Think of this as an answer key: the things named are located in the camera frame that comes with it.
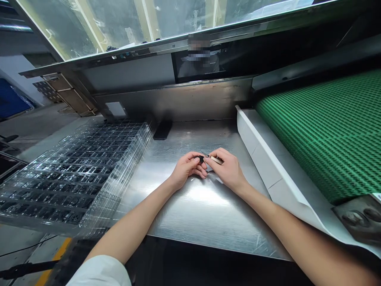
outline wall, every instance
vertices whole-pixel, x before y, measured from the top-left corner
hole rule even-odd
[[[19,75],[19,72],[31,69],[34,69],[33,65],[23,55],[0,56],[0,77],[18,87],[38,106],[49,105],[51,102],[33,85],[35,82],[42,81],[42,78],[27,79]]]

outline black cable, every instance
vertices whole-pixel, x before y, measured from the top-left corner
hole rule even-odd
[[[32,246],[29,246],[29,247],[26,247],[26,248],[22,248],[22,249],[19,249],[19,250],[15,250],[15,251],[12,251],[12,252],[9,252],[9,253],[0,255],[0,257],[6,256],[6,255],[9,255],[9,254],[13,254],[13,253],[16,253],[16,252],[19,252],[19,251],[22,251],[22,250],[25,250],[25,249],[28,249],[28,248],[35,247],[35,246],[37,246],[37,245],[39,245],[39,244],[41,244],[41,243],[44,243],[45,241],[48,241],[48,240],[50,240],[50,239],[52,239],[52,238],[55,238],[55,237],[57,237],[57,236],[52,236],[52,237],[50,237],[50,238],[47,238],[47,239],[45,239],[45,240],[43,240],[43,241],[41,241],[41,242],[39,242],[39,243],[33,244]]]

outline metal table surface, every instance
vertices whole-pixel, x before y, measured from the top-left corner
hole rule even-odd
[[[152,140],[125,191],[113,224],[154,191],[189,151],[223,147],[239,159],[248,182],[269,194],[237,131],[235,120],[173,123],[164,141]],[[219,249],[291,260],[265,222],[214,172],[188,178],[159,212],[148,235]]]

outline stacked plastic trays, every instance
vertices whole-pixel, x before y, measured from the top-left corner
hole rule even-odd
[[[146,122],[90,120],[0,186],[0,221],[70,237],[102,235],[151,137]]]

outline yellow floor line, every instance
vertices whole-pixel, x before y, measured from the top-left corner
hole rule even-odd
[[[53,257],[52,261],[53,260],[60,260],[61,259],[62,255],[64,255],[64,253],[66,251],[66,248],[69,245],[70,241],[71,241],[71,238],[66,238],[65,239],[65,241],[62,244],[62,246],[57,251],[56,255]],[[45,283],[48,281],[50,272],[51,272],[51,270],[44,271],[42,273],[42,275],[40,276],[40,279],[37,281],[35,286],[44,286]]]

